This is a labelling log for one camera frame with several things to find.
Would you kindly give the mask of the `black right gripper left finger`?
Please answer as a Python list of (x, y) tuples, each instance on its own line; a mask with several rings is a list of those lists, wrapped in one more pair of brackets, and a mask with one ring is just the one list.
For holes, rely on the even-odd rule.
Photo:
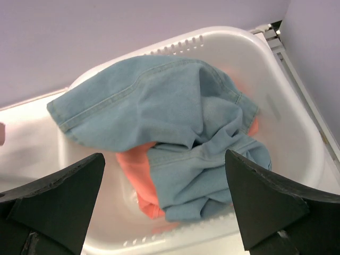
[(104, 168), (95, 153), (1, 192), (1, 254), (80, 254)]

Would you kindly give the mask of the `blue grey garment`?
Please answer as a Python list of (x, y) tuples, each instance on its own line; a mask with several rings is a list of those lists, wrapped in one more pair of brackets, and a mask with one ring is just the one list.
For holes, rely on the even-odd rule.
[(231, 204), (227, 150), (271, 168), (267, 148), (249, 136), (258, 106), (226, 73), (201, 60), (125, 59), (49, 102), (47, 110), (82, 146), (127, 152), (150, 143), (144, 158), (169, 222), (201, 220)]

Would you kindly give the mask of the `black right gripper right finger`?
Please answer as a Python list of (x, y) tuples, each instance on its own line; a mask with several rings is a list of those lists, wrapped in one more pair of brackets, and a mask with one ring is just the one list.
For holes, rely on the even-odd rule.
[(339, 251), (339, 195), (227, 150), (225, 171), (246, 251)]

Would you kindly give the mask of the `salmon pink skirt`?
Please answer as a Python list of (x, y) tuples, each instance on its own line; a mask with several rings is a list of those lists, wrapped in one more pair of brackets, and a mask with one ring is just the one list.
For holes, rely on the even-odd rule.
[[(156, 188), (150, 175), (150, 165), (147, 156), (147, 151), (154, 145), (154, 142), (148, 142), (128, 151), (116, 153), (117, 161), (123, 173), (137, 193), (140, 210), (151, 219), (165, 216), (165, 212), (159, 206)], [(230, 192), (223, 194), (222, 198), (225, 198), (226, 201), (220, 202), (208, 199), (206, 203), (194, 205), (191, 209), (187, 208), (179, 214), (175, 213), (174, 216), (178, 217), (180, 221), (208, 218), (231, 204)]]

